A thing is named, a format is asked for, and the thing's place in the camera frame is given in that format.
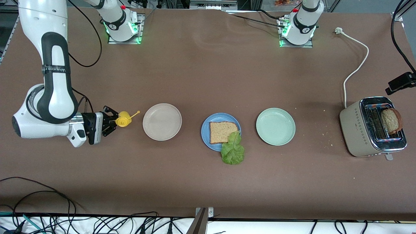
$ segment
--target yellow bottle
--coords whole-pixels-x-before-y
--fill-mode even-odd
[[[133,118],[135,115],[140,113],[140,111],[137,111],[136,114],[130,116],[127,111],[122,111],[119,113],[119,117],[116,119],[116,124],[119,127],[125,127],[131,123],[131,118]]]

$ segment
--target toast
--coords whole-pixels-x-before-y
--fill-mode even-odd
[[[403,128],[400,113],[393,108],[381,112],[381,122],[389,134],[395,134]]]
[[[230,134],[238,131],[237,125],[233,122],[210,122],[209,128],[211,144],[228,142]]]

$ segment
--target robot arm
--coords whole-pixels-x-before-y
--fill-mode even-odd
[[[119,42],[127,41],[137,34],[137,27],[132,23],[137,22],[137,13],[120,7],[117,0],[85,0],[94,7],[104,21],[108,34]]]
[[[126,18],[133,13],[121,9],[116,0],[87,2],[100,12],[113,39],[123,41],[134,35],[130,18]],[[103,121],[107,134],[115,129],[112,123],[105,122],[114,117],[107,116],[105,109],[88,117],[77,113],[69,67],[66,0],[19,0],[19,15],[24,34],[42,59],[44,83],[29,89],[23,105],[13,115],[15,132],[29,139],[66,136],[74,147],[86,141],[87,132],[93,134],[90,144],[97,144]]]
[[[313,36],[316,23],[323,11],[322,0],[303,0],[299,11],[292,12],[287,16],[290,24],[282,36],[294,45],[307,43]]]
[[[36,117],[65,123],[78,108],[69,69],[66,1],[20,0],[19,15],[23,32],[40,54],[44,74],[44,85],[32,90],[29,105]]]

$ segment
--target toaster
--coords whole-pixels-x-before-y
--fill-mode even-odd
[[[342,133],[348,151],[355,157],[369,157],[385,154],[387,160],[393,160],[391,153],[403,150],[407,146],[403,129],[388,134],[381,121],[381,111],[394,108],[386,97],[364,98],[339,114]]]

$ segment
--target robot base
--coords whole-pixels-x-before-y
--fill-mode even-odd
[[[285,15],[284,18],[280,18],[278,20],[276,20],[277,25],[283,25],[283,26],[287,26],[287,21],[285,20],[285,18],[289,17],[289,15]],[[285,30],[285,28],[279,28],[279,44],[280,47],[295,47],[295,48],[312,48],[312,39],[310,38],[308,40],[307,43],[303,44],[303,45],[294,45],[292,43],[290,43],[286,38],[284,38],[282,36],[283,30]]]
[[[132,38],[130,38],[127,41],[119,42],[119,41],[114,40],[111,36],[109,36],[108,43],[109,44],[122,44],[122,45],[141,44],[141,38],[143,36],[143,28],[144,28],[144,19],[145,19],[145,14],[137,14],[137,20],[134,20],[134,21],[138,24],[132,27],[133,29],[137,29],[138,33],[135,34]]]

